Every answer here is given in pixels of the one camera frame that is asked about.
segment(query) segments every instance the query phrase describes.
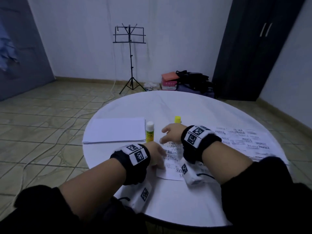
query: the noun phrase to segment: white table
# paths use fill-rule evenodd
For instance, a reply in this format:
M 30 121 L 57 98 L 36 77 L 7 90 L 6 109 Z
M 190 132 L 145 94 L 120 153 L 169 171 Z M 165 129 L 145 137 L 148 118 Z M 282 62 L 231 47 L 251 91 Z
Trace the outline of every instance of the white table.
M 221 101 L 177 91 L 150 91 L 117 99 L 101 108 L 94 118 L 144 117 L 155 124 L 154 141 L 164 135 L 161 129 L 181 116 L 184 125 L 239 127 L 265 131 L 281 149 L 281 159 L 287 162 L 275 138 L 254 118 Z M 107 160 L 112 152 L 130 142 L 84 144 L 83 152 L 89 168 Z M 154 193 L 145 214 L 162 221 L 193 227 L 216 227 L 230 224 L 221 206 L 218 184 L 203 184 L 189 189 L 184 181 L 165 180 L 148 171 L 147 178 Z

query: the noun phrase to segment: wrist strap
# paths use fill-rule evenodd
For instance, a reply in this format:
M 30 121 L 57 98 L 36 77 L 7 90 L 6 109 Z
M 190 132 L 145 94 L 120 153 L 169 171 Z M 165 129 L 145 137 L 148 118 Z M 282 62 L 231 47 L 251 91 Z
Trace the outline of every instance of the wrist strap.
M 189 126 L 181 135 L 184 148 L 183 157 L 192 164 L 196 161 L 202 162 L 202 153 L 215 141 L 221 142 L 222 140 L 207 127 L 202 125 Z
M 151 161 L 148 149 L 142 144 L 129 144 L 117 149 L 111 158 L 117 159 L 126 169 L 127 177 L 124 185 L 142 183 L 146 176 L 146 168 Z

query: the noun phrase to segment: black sleeve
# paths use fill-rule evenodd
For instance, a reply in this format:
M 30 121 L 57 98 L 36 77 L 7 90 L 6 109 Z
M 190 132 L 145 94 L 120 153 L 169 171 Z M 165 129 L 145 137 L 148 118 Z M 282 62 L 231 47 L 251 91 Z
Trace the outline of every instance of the black sleeve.
M 0 222 L 0 230 L 81 230 L 82 223 L 74 215 L 58 188 L 34 186 L 17 197 L 16 208 Z
M 294 184 L 280 158 L 253 163 L 221 185 L 227 219 L 238 227 L 289 227 L 311 220 L 312 190 Z

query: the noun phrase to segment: wall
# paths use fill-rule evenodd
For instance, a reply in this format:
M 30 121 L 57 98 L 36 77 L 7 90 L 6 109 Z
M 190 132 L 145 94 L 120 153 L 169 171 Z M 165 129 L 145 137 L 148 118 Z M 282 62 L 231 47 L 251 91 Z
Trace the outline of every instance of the wall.
M 137 23 L 145 28 L 147 44 L 132 45 L 134 76 L 150 82 L 160 82 L 161 74 L 175 70 L 212 78 L 232 4 L 232 0 L 28 1 L 54 75 L 128 80 L 129 45 L 112 44 L 112 34 L 116 25 Z
M 260 98 L 312 129 L 312 0 L 306 0 Z

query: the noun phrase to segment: baseboard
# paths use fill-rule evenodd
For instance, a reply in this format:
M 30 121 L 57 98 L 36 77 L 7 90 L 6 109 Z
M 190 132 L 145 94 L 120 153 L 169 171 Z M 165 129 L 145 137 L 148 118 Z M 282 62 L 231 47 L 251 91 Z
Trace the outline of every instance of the baseboard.
M 112 79 L 86 79 L 86 78 L 72 78 L 72 77 L 62 77 L 55 76 L 55 79 L 58 81 L 67 81 L 67 82 L 82 82 L 82 83 L 99 83 L 99 84 L 113 84 L 114 80 Z M 116 85 L 125 85 L 128 81 L 125 80 L 116 80 Z
M 306 136 L 312 138 L 312 129 L 303 123 L 299 122 L 297 119 L 293 118 L 292 116 L 282 112 L 278 108 L 274 107 L 273 105 L 269 104 L 265 100 L 258 98 L 256 101 L 260 106 L 269 110 L 271 113 L 275 114 L 276 116 L 282 118 L 284 121 L 301 131 Z

